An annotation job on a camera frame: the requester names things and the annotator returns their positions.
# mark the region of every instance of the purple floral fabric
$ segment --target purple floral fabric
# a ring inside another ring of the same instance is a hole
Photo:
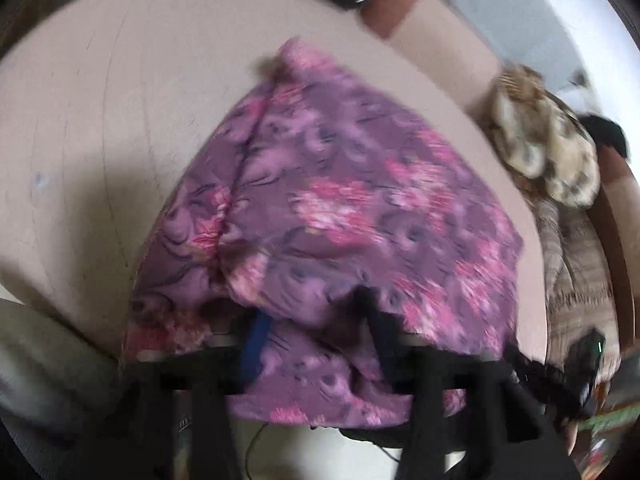
[[[501,354],[522,242],[482,180],[415,113],[299,40],[184,175],[138,269],[126,360],[191,352],[245,306],[275,322],[238,416],[381,427],[383,383],[358,284],[440,348]],[[463,402],[446,392],[447,411]]]

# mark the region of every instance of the beige sofa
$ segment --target beige sofa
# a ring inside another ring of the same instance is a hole
[[[296,35],[425,117],[493,189],[524,240],[520,345],[543,359],[536,226],[464,111],[478,110],[475,92],[463,84],[447,96],[438,86],[448,71],[430,78],[322,0],[76,0],[24,38],[0,61],[0,282],[117,354],[139,251],[162,204]]]

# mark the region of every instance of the brown sofa armrest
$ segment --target brown sofa armrest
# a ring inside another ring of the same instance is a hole
[[[367,0],[360,9],[362,22],[383,40],[409,14],[418,0]]]
[[[634,296],[616,221],[607,195],[602,188],[587,214],[600,239],[602,250],[609,264],[611,287],[618,318],[620,351],[627,352],[636,346]]]

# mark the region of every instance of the white floor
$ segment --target white floor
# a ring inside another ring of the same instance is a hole
[[[241,463],[261,425],[237,423]],[[398,450],[390,452],[399,456]],[[446,467],[462,456],[448,456]],[[396,471],[396,463],[373,444],[350,440],[331,428],[269,426],[257,440],[250,459],[249,471],[254,480],[392,480]]]

